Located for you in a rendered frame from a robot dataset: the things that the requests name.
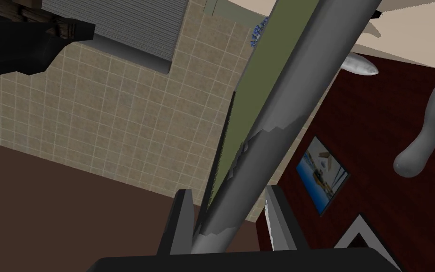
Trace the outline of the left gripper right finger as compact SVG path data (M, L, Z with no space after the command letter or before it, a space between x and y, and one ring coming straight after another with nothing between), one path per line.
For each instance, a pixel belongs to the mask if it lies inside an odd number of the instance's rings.
M279 186L266 186L264 212L274 251L310 250L289 202Z

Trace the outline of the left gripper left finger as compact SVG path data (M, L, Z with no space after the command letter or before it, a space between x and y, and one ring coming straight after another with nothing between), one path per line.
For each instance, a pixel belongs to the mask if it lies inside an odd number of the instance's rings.
M191 253L194 228L192 190L179 189L174 197L157 255Z

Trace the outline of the grey bar handle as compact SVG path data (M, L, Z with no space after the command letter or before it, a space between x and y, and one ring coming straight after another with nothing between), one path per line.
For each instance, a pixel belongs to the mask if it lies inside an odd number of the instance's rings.
M216 193L192 253L223 253L382 0L319 0Z

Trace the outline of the olive green door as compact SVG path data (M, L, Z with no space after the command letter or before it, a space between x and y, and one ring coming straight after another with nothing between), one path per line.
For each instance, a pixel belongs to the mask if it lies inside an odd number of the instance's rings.
M270 14L253 24L251 40L245 44L251 53L232 90L195 234L318 2L276 0Z

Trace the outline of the grey rounded shape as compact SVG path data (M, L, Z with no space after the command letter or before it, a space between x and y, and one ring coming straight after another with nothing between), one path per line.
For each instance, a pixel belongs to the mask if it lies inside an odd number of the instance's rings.
M431 93L424 115L424 123L417 137L393 162L394 171L401 177L418 175L435 149L435 88Z

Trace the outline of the silver oval lamp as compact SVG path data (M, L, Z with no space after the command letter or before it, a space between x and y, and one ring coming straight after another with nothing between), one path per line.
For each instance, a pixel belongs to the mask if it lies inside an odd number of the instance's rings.
M363 76L372 76L379 73L378 68L361 55L350 52L341 65L341 69Z

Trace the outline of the grey window blind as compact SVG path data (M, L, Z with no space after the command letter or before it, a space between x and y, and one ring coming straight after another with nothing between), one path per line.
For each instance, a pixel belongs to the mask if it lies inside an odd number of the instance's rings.
M95 24L82 44L169 74L189 0L42 0L53 14Z

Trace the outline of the blue framed wall picture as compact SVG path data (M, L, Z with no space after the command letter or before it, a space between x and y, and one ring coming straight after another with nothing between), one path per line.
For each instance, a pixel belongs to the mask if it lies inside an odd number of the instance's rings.
M350 175L316 136L301 157L296 171L320 216Z

